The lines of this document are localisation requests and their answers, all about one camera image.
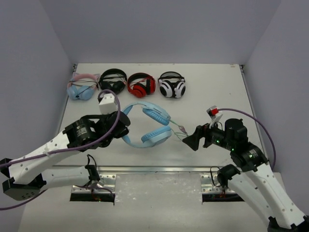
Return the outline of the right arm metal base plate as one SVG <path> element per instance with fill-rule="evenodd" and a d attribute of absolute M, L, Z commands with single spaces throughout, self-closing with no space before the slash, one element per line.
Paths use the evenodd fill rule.
<path fill-rule="evenodd" d="M 217 181 L 217 174 L 200 175 L 201 194 L 203 203 L 214 202 L 243 202 L 244 200 L 229 188 L 222 188 Z"/>

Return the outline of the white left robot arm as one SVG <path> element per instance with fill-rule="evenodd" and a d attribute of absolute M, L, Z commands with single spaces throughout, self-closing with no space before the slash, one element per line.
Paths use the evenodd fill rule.
<path fill-rule="evenodd" d="M 96 164 L 65 169 L 54 165 L 90 149 L 108 147 L 113 139 L 128 134 L 129 125 L 130 119 L 123 112 L 83 116 L 33 152 L 19 159 L 2 159 L 0 171 L 7 177 L 2 183 L 3 193 L 24 201 L 51 188 L 93 187 L 101 180 Z"/>

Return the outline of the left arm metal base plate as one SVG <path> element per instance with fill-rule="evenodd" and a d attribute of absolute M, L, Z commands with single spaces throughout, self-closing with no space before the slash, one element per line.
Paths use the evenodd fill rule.
<path fill-rule="evenodd" d="M 71 202 L 115 203 L 116 174 L 101 173 L 100 181 L 86 187 L 72 186 Z"/>

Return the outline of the light blue over-ear headphones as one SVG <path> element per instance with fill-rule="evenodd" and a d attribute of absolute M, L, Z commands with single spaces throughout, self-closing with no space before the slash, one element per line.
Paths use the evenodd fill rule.
<path fill-rule="evenodd" d="M 137 136 L 133 136 L 133 140 L 129 135 L 122 137 L 123 141 L 134 148 L 150 148 L 165 142 L 172 135 L 170 127 L 171 116 L 169 113 L 157 104 L 148 101 L 137 101 L 126 106 L 122 112 L 126 116 L 131 116 L 130 112 L 133 108 L 140 107 L 140 112 L 144 116 L 139 116 L 135 111 L 133 113 L 134 132 L 143 132 L 140 141 Z"/>

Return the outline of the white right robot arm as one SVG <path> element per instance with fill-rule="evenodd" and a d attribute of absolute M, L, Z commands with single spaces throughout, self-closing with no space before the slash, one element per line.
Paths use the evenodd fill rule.
<path fill-rule="evenodd" d="M 249 142 L 241 119 L 229 119 L 224 130 L 212 124 L 197 126 L 183 143 L 194 151 L 205 139 L 204 148 L 220 146 L 230 152 L 233 164 L 220 168 L 217 180 L 222 188 L 239 195 L 262 219 L 269 232 L 307 232 L 309 217 L 291 200 L 275 177 L 264 153 Z"/>

